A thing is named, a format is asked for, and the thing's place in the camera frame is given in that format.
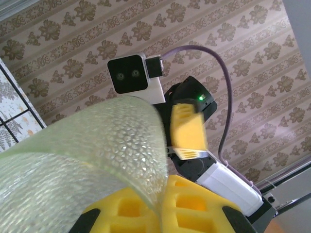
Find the depth camera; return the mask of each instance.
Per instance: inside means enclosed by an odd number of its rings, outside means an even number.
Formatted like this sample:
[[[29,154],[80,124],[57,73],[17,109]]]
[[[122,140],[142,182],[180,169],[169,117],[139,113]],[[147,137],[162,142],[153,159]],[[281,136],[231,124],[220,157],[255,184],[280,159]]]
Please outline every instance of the depth camera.
[[[107,66],[117,93],[125,94],[147,89],[149,75],[144,53],[115,58],[110,60]]]

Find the purple cable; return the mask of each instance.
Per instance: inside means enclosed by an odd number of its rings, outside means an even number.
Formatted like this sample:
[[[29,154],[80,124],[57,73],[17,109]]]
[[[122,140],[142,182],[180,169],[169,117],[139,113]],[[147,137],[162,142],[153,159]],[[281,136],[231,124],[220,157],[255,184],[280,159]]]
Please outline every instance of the purple cable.
[[[199,46],[199,45],[184,45],[184,46],[179,46],[176,47],[170,51],[168,51],[167,53],[162,55],[162,59],[165,60],[167,59],[169,56],[180,52],[180,51],[184,51],[184,50],[199,50],[199,51],[203,51],[203,52],[207,52],[210,55],[212,55],[214,58],[216,58],[216,60],[218,61],[218,63],[220,64],[221,68],[223,69],[224,72],[224,76],[225,76],[225,82],[227,85],[227,90],[228,90],[228,111],[227,111],[227,119],[225,122],[225,129],[224,129],[224,133],[223,136],[220,140],[219,143],[219,147],[218,147],[218,156],[219,156],[219,160],[226,166],[228,167],[233,173],[235,173],[238,177],[240,177],[245,183],[247,183],[249,186],[251,186],[256,192],[258,192],[261,195],[261,192],[259,191],[259,189],[253,185],[253,182],[249,181],[248,179],[246,179],[242,174],[240,174],[234,167],[232,167],[227,160],[225,160],[223,158],[222,155],[222,150],[224,147],[224,143],[225,143],[225,139],[228,135],[229,132],[229,127],[230,127],[230,123],[231,123],[231,117],[232,117],[232,102],[233,102],[233,96],[232,96],[232,86],[231,86],[231,80],[230,80],[230,76],[227,70],[227,67],[225,66],[224,61],[222,60],[222,58],[213,50],[206,48],[204,46]]]

